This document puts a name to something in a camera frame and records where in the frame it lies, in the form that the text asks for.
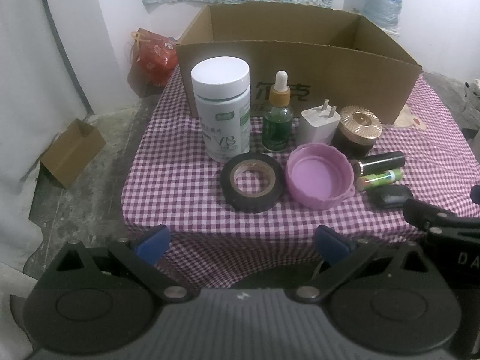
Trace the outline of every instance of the black electrical tape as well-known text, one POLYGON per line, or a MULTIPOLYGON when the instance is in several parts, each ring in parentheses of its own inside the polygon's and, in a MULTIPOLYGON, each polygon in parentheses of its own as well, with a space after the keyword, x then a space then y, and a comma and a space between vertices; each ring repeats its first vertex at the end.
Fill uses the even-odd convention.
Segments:
POLYGON ((220 173, 220 186, 225 201, 235 210, 242 212, 263 212, 277 204, 285 189, 285 175, 280 164, 265 154, 244 153, 228 161, 220 173), (240 190, 235 182, 247 170, 262 172, 269 184, 258 193, 240 190))
POLYGON ((401 151, 391 151, 389 153, 369 155, 360 160, 352 160, 350 163, 357 178, 401 168, 405 165, 405 155, 401 151))

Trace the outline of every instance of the white power adapter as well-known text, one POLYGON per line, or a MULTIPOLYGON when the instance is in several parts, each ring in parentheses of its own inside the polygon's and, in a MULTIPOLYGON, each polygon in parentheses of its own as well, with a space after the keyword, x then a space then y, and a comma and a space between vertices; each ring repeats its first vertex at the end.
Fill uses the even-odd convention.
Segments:
POLYGON ((297 144, 332 143, 333 135, 340 121, 337 107, 328 105, 328 99, 320 107, 302 111, 298 126, 297 144))

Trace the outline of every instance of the dropper bottle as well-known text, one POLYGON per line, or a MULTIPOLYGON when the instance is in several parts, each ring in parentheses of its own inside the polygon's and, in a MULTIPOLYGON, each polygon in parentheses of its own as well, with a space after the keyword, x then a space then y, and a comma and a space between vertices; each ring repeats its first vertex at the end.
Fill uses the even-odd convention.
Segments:
POLYGON ((270 152, 282 152, 289 145, 293 112, 287 80, 286 72, 277 72, 263 113, 262 144, 270 152))

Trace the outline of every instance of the dropper cap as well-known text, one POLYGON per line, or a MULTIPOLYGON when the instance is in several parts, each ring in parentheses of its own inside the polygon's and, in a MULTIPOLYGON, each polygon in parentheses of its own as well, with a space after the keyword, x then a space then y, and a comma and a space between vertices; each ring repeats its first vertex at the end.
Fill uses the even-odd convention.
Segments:
POLYGON ((277 72, 275 84, 270 89, 268 101, 274 107, 286 107, 290 104, 290 88, 287 86, 289 76, 283 70, 277 72))

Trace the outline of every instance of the pink plastic lid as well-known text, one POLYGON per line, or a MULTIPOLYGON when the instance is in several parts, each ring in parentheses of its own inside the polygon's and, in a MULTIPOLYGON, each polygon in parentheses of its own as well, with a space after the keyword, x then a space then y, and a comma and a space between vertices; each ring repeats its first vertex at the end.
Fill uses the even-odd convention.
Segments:
POLYGON ((326 210, 355 194, 353 169, 332 146, 308 143, 294 150, 286 165, 293 198, 307 207, 326 210))

